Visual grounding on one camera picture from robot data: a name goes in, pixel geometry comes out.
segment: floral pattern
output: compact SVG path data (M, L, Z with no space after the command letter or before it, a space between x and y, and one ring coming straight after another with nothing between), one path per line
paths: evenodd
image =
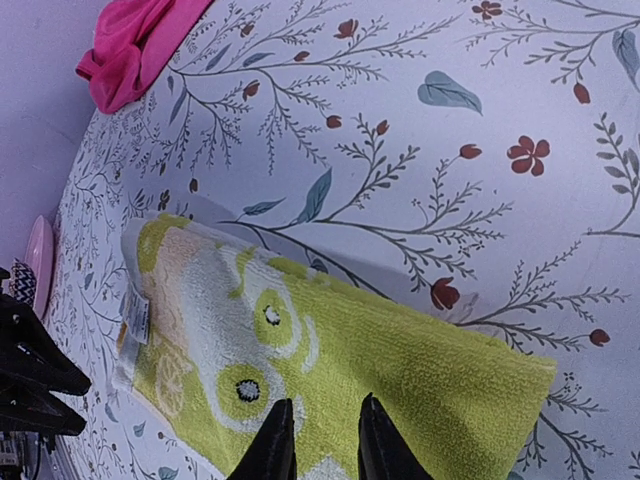
M213 3L140 101L94 116L60 205L48 325L94 383L67 399L81 478L220 478L111 385L119 237L151 209L555 357L510 478L640 478L636 10Z

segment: floral bed sheet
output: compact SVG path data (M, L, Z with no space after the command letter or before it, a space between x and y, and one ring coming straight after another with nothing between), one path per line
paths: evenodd
M555 357L513 478L640 478L639 26L633 0L216 1L94 116L61 202L81 478L216 478L110 383L120 233L149 209Z

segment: pink object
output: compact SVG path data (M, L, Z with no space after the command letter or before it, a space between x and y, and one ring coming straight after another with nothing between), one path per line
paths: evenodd
M44 318L47 303L49 302L49 290L53 274L53 249L53 230L49 222L41 215L33 224L29 246L24 259L36 276L36 295L33 300L33 311L40 320Z
M103 113L149 89L213 0L115 0L98 18L94 48L76 73Z

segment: red flower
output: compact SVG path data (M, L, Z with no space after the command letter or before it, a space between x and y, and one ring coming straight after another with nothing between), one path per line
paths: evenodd
M549 142L540 140L537 145L533 144L526 135L518 140L519 145L514 145L507 150L507 157L515 160L511 164L511 170L516 173L527 173L531 170L534 177L538 177L544 173L544 164L540 160L549 155L551 152Z
M467 160L473 160L482 153L475 143L468 143L460 147L460 156Z
M453 282L453 277L440 278L431 285L431 301L438 310L451 310L458 300L460 292L449 284Z
M491 17L502 15L502 5L497 2L484 1L480 6L474 6L471 10L473 13L481 13L483 20L491 20Z
M331 115L327 117L327 127L340 128L342 126L342 118L338 115Z
M304 62L308 56L309 56L309 52L305 52L303 50L302 52L298 53L295 57L293 57L293 59L296 62Z
M389 130L389 122L387 122L386 120L381 121L376 127L376 133L378 135L384 135L385 133L387 133L387 130Z
M346 22L342 22L339 26L338 26L338 32L334 35L334 37L339 38L339 39L343 39L343 38L351 38L353 37L353 34L356 33L356 29L358 28L358 21L354 20L353 18L351 20L347 20Z
M581 83L576 83L573 87L573 94L576 96L578 101L581 104L591 103L591 96L589 95L589 90L587 87L582 85Z
M609 337L609 334L607 334L607 332L600 328L596 328L589 335L589 340L591 340L591 343L593 343L596 347L602 347L605 343L608 343L611 338Z
M254 27L253 23L247 23L244 27L242 27L242 30L240 30L240 36L244 38L247 35L249 35L253 30L253 27Z
M247 98L253 97L256 93L258 93L259 87L260 87L259 81L254 80L253 82L251 82L249 85L244 87L244 90L242 91L242 99L246 102Z

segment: towel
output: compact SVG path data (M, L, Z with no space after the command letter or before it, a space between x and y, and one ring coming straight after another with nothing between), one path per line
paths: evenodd
M373 392L437 480L505 480L555 376L526 356L188 219L122 238L150 337L123 327L115 384L224 475L271 406L294 404L298 475L357 478Z
M102 113L149 89L213 0L115 0L98 18L93 49L76 73Z

